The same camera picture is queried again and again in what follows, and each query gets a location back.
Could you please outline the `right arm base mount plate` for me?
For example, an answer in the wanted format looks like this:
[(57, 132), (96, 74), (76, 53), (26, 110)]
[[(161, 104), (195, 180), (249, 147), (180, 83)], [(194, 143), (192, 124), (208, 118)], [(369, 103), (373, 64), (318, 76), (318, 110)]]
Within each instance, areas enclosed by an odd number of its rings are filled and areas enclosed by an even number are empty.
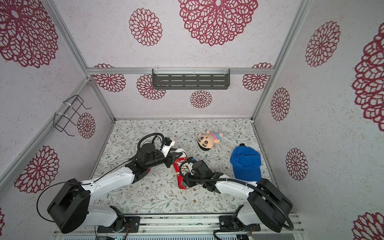
[[(219, 224), (221, 230), (231, 230), (231, 231), (240, 231), (240, 229), (245, 228), (247, 225), (244, 225), (240, 220), (232, 216), (219, 216)], [(260, 224), (253, 224), (248, 226), (243, 231), (248, 232), (259, 232), (261, 230)]]

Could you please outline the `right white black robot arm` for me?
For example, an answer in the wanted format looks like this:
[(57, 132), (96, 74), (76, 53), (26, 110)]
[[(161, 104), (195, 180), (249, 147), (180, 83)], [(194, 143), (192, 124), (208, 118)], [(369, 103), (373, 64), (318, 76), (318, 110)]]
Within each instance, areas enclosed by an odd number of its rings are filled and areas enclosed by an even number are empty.
[(213, 172), (204, 161), (192, 157), (179, 164), (179, 176), (186, 188), (200, 185), (209, 192), (232, 195), (248, 202), (240, 205), (230, 217), (221, 218), (220, 229), (213, 232), (216, 240), (218, 233), (251, 233), (260, 230), (261, 224), (276, 233), (295, 228), (289, 217), (292, 202), (267, 179), (246, 182), (230, 178)]

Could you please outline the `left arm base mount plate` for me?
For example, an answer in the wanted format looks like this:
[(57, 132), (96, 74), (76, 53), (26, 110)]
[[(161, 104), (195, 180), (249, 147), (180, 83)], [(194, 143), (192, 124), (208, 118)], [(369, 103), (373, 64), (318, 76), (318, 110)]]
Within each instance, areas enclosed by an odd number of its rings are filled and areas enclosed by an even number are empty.
[(124, 220), (118, 218), (110, 227), (98, 226), (96, 232), (104, 233), (137, 233), (140, 226), (141, 217), (130, 216)]

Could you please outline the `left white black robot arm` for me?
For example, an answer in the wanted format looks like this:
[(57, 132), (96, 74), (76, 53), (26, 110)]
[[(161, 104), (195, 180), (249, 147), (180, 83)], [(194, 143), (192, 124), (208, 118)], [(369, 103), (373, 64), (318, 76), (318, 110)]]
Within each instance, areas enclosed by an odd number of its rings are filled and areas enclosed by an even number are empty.
[(152, 168), (165, 165), (170, 168), (186, 157), (183, 149), (174, 148), (175, 141), (160, 133), (149, 134), (139, 140), (136, 153), (101, 177), (62, 183), (62, 188), (49, 204), (49, 222), (55, 223), (61, 233), (68, 234), (80, 227), (104, 227), (119, 233), (128, 227), (125, 215), (115, 206), (96, 207), (92, 202), (116, 189), (137, 183)]

